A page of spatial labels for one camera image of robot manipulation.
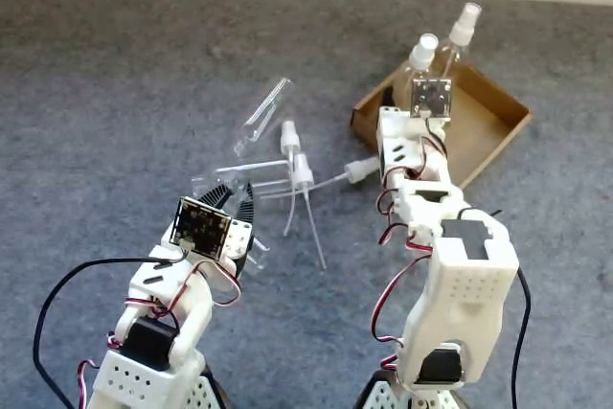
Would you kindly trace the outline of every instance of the plastic cap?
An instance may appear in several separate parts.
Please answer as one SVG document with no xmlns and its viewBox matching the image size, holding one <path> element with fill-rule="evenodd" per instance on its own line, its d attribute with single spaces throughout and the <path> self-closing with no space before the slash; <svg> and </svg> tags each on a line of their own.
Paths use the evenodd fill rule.
<svg viewBox="0 0 613 409">
<path fill-rule="evenodd" d="M 409 56 L 411 67 L 418 71 L 427 70 L 432 64 L 434 52 L 438 46 L 439 40 L 434 34 L 423 34 Z"/>
<path fill-rule="evenodd" d="M 470 43 L 472 36 L 475 34 L 475 24 L 481 14 L 481 6 L 468 2 L 464 5 L 462 14 L 453 25 L 449 40 L 460 47 L 465 47 Z"/>
<path fill-rule="evenodd" d="M 360 182 L 369 174 L 379 169 L 379 158 L 377 156 L 367 158 L 366 160 L 357 160 L 345 165 L 345 174 L 347 180 L 352 184 Z"/>
<path fill-rule="evenodd" d="M 287 155 L 290 151 L 300 150 L 300 138 L 296 132 L 293 120 L 285 120 L 281 125 L 281 153 Z"/>
<path fill-rule="evenodd" d="M 294 189 L 299 189 L 303 186 L 312 187 L 315 184 L 313 171 L 308 166 L 307 155 L 304 152 L 298 152 L 294 157 L 294 171 L 292 172 L 291 180 Z"/>
</svg>

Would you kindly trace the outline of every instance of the gray carpet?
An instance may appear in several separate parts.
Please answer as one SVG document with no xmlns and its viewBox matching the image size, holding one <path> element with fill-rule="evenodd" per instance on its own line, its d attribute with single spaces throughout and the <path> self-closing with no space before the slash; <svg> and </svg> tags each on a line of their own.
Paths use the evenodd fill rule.
<svg viewBox="0 0 613 409">
<path fill-rule="evenodd" d="M 368 153 L 348 128 L 352 105 L 463 2 L 0 0 L 0 405 L 60 407 L 31 361 L 46 294 L 82 261 L 146 256 L 191 176 L 227 163 L 236 114 L 270 78 L 304 92 L 299 129 L 327 178 Z M 504 210 L 533 290 L 520 407 L 608 407 L 613 9 L 483 5 L 474 60 L 534 112 L 466 191 Z M 302 207 L 287 239 L 287 203 L 257 217 L 274 254 L 200 344 L 238 408 L 351 407 L 388 353 L 369 318 L 407 255 L 375 243 L 377 191 L 373 179 L 313 195 L 326 273 Z M 83 274 L 50 312 L 43 360 L 74 400 L 77 363 L 102 358 L 134 269 Z M 400 333 L 424 275 L 398 288 L 381 330 Z M 471 407 L 510 407 L 522 312 L 516 284 L 483 379 L 462 391 Z"/>
</svg>

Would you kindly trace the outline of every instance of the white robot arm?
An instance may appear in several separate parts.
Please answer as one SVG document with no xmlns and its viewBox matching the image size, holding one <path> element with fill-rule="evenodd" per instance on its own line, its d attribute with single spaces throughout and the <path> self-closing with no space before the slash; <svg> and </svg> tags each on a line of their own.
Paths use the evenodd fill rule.
<svg viewBox="0 0 613 409">
<path fill-rule="evenodd" d="M 216 304 L 210 285 L 240 293 L 237 262 L 251 247 L 253 203 L 251 212 L 239 210 L 244 221 L 219 205 L 180 200 L 173 224 L 149 254 L 169 262 L 144 263 L 132 277 L 90 409 L 226 407 L 195 347 Z M 176 327 L 159 321 L 167 314 Z"/>
<path fill-rule="evenodd" d="M 401 406 L 416 400 L 423 407 L 436 407 L 436 402 L 439 407 L 460 407 L 449 391 L 481 377 L 519 266 L 505 226 L 470 207 L 451 182 L 443 142 L 449 93 L 449 80 L 418 80 L 410 110 L 379 109 L 384 191 L 377 207 L 389 218 L 398 217 L 393 225 L 406 229 L 409 249 L 431 254 L 423 292 L 402 337 L 395 339 L 396 355 L 391 358 L 397 358 L 397 364 L 384 366 L 396 372 L 399 384 L 387 397 Z M 433 97 L 438 105 L 428 105 Z M 384 196 L 392 202 L 381 210 Z M 363 404 L 369 401 L 362 399 Z"/>
</svg>

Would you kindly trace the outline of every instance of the brown cardboard box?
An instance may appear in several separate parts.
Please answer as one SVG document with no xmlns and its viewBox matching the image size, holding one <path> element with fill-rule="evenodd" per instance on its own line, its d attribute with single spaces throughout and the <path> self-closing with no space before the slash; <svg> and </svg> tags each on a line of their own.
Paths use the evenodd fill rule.
<svg viewBox="0 0 613 409">
<path fill-rule="evenodd" d="M 394 74 L 353 108 L 353 131 L 374 149 L 378 108 L 383 90 L 392 83 Z M 464 188 L 528 123 L 531 114 L 474 67 L 460 69 L 455 86 L 445 144 L 451 179 Z"/>
</svg>

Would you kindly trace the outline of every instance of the spray bottle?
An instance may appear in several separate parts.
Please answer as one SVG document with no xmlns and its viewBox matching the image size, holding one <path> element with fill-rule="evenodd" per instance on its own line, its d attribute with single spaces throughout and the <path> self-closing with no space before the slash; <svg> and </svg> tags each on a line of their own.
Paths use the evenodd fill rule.
<svg viewBox="0 0 613 409">
<path fill-rule="evenodd" d="M 411 108 L 413 79 L 431 77 L 430 64 L 438 45 L 439 40 L 434 34 L 423 34 L 409 58 L 402 63 L 393 83 L 392 98 L 396 107 L 402 110 Z"/>
<path fill-rule="evenodd" d="M 441 43 L 432 62 L 432 76 L 453 79 L 459 64 L 468 57 L 468 45 L 475 33 L 481 7 L 472 2 L 464 5 L 462 14 L 453 25 L 449 38 Z"/>
</svg>

